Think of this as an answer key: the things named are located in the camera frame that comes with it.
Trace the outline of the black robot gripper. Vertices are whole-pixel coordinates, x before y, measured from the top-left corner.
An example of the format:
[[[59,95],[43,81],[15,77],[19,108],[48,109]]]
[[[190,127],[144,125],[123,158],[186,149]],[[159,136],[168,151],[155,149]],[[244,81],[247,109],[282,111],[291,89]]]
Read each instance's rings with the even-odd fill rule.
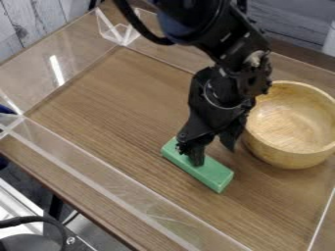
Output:
[[[190,116],[176,135],[176,145],[187,147],[187,156],[194,167],[204,165],[206,146],[215,136],[234,152],[236,141],[244,131],[251,99],[236,102],[231,107],[215,103],[211,98],[210,82],[192,81],[188,93]]]

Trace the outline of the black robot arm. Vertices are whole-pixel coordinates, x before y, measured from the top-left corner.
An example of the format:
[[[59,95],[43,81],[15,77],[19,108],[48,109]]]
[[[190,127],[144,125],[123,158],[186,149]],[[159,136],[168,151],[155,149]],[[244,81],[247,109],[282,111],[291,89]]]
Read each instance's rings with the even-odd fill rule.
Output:
[[[204,164],[215,139],[228,148],[242,135],[256,97],[272,86],[270,42],[247,16],[247,0],[147,0],[158,9],[163,35],[155,35],[128,0],[112,0],[127,21],[154,43],[199,49],[214,65],[191,80],[190,117],[176,135],[176,150],[191,165]]]

